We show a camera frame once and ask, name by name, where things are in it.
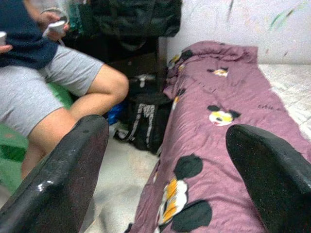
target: white floor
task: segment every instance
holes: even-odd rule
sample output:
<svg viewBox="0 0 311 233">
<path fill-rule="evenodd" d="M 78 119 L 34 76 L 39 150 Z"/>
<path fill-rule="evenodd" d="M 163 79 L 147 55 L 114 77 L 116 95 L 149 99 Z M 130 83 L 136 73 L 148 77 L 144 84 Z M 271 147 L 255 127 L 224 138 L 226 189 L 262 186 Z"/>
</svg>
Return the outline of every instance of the white floor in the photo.
<svg viewBox="0 0 311 233">
<path fill-rule="evenodd" d="M 110 138 L 81 233 L 123 233 L 134 220 L 143 186 L 157 161 L 147 151 Z M 6 200 L 0 187 L 0 207 Z"/>
</svg>

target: green stool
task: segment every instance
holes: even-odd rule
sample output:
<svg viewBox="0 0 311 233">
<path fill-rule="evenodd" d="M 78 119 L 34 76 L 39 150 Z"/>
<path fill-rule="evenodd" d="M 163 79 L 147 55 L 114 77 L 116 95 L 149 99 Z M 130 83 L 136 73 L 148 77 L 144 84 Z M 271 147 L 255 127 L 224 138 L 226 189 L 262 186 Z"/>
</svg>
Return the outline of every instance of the green stool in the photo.
<svg viewBox="0 0 311 233">
<path fill-rule="evenodd" d="M 48 84 L 53 94 L 69 109 L 73 101 L 61 86 Z M 0 124 L 0 184 L 13 193 L 21 183 L 21 164 L 28 147 L 28 140 L 20 133 Z"/>
</svg>

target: black bag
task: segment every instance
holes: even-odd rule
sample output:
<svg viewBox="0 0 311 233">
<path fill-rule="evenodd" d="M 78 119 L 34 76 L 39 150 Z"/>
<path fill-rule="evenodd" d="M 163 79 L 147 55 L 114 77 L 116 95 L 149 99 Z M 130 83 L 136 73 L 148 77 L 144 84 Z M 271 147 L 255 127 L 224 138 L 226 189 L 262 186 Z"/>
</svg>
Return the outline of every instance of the black bag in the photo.
<svg viewBox="0 0 311 233">
<path fill-rule="evenodd" d="M 92 0 L 93 18 L 102 33 L 123 36 L 175 36 L 181 0 Z"/>
<path fill-rule="evenodd" d="M 163 93 L 138 94 L 130 99 L 129 130 L 117 129 L 115 139 L 128 141 L 139 150 L 156 154 L 159 150 L 172 107 Z"/>
</svg>

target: pink blanket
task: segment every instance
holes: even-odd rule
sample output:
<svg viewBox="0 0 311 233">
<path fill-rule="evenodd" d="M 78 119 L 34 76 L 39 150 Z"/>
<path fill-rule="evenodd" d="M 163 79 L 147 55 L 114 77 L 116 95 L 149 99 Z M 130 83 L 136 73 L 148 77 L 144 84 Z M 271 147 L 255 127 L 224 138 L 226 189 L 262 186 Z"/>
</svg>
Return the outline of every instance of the pink blanket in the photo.
<svg viewBox="0 0 311 233">
<path fill-rule="evenodd" d="M 205 41 L 170 65 L 165 93 L 174 104 L 163 152 L 130 233 L 265 232 L 228 156 L 227 129 L 239 123 L 268 130 L 309 161 L 311 145 L 258 69 L 257 48 Z"/>
</svg>

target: thigh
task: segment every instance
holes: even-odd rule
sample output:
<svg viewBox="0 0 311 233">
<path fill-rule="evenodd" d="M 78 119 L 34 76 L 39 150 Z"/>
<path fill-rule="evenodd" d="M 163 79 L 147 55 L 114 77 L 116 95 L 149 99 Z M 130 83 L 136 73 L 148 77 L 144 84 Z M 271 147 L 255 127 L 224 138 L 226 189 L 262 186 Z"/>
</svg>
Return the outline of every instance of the thigh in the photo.
<svg viewBox="0 0 311 233">
<path fill-rule="evenodd" d="M 103 62 L 76 50 L 58 46 L 53 60 L 41 70 L 47 82 L 65 87 L 76 96 L 87 93 Z"/>
<path fill-rule="evenodd" d="M 28 136 L 47 115 L 63 107 L 35 69 L 0 68 L 0 122 Z"/>
</svg>

